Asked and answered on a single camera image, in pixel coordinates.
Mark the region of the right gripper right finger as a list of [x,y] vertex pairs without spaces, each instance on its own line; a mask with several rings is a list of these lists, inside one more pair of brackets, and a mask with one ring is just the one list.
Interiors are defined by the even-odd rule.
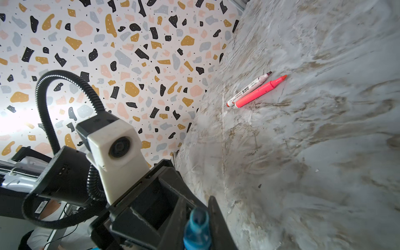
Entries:
[[238,250],[214,196],[208,200],[211,250]]

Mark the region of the blue pen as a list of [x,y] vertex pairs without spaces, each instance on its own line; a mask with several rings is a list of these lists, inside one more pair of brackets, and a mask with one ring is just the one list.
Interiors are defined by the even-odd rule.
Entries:
[[205,209],[196,207],[191,211],[184,228],[183,242],[186,250],[210,249],[209,214]]

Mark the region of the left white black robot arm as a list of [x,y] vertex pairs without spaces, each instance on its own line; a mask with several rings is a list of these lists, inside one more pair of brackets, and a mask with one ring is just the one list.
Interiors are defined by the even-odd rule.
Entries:
[[[101,250],[120,250],[137,246],[143,250],[208,249],[214,238],[209,231],[210,209],[184,183],[169,160],[161,160],[153,169],[128,180],[128,190],[106,205],[87,193],[88,187],[105,190],[100,176],[91,168],[85,154],[63,147],[53,158],[23,147],[15,156],[43,161],[39,173],[4,166],[10,175],[22,180],[2,181],[8,189],[27,194],[23,216],[37,226],[64,229],[95,216],[90,237]],[[80,212],[54,222],[41,221],[33,206],[37,198],[57,199],[80,206]]]

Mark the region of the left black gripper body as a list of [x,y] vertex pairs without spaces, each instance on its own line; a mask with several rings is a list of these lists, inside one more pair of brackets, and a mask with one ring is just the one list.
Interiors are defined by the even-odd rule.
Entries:
[[90,224],[91,240],[101,250],[124,246],[157,250],[179,198],[186,200],[186,219],[202,203],[184,183],[172,161],[163,159]]

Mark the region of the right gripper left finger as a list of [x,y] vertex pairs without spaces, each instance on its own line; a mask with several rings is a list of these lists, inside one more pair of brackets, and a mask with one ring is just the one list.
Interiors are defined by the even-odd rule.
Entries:
[[183,250],[183,235],[186,222],[186,200],[180,197],[157,249]]

